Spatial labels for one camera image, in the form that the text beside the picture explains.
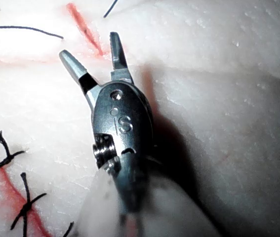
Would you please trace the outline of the right arm needle driver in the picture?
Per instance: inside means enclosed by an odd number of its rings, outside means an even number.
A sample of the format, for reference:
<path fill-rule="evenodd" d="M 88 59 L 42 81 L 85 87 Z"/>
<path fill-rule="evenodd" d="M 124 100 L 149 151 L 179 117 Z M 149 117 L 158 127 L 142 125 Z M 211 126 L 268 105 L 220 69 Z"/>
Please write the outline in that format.
<path fill-rule="evenodd" d="M 149 155 L 153 149 L 153 117 L 144 94 L 134 85 L 106 84 L 96 100 L 92 128 L 96 165 L 127 152 Z"/>

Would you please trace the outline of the right arm needle driver jaw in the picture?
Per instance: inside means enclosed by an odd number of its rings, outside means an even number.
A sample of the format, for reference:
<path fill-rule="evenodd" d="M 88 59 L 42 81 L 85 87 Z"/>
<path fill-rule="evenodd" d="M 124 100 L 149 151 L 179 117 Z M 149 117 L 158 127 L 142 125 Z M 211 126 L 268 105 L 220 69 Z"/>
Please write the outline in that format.
<path fill-rule="evenodd" d="M 101 86 L 69 51 L 62 50 L 59 53 L 59 58 L 70 76 L 81 88 L 90 108 L 94 109 Z"/>
<path fill-rule="evenodd" d="M 128 69 L 122 43 L 117 32 L 110 32 L 110 45 L 113 64 L 111 80 L 123 80 L 128 83 L 134 83 Z"/>

